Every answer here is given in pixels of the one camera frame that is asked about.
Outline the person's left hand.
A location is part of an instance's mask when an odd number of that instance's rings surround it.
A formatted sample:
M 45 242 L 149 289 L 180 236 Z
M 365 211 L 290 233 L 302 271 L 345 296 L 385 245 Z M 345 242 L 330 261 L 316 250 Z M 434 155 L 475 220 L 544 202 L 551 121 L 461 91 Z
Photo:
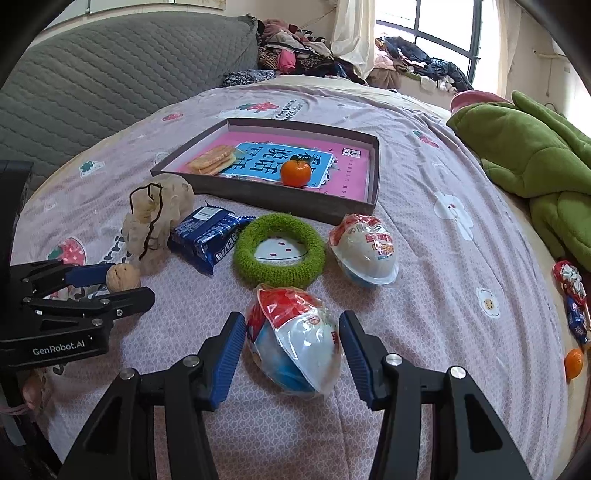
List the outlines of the person's left hand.
M 22 386 L 22 396 L 27 408 L 33 412 L 40 412 L 43 408 L 45 392 L 45 370 L 32 370 Z

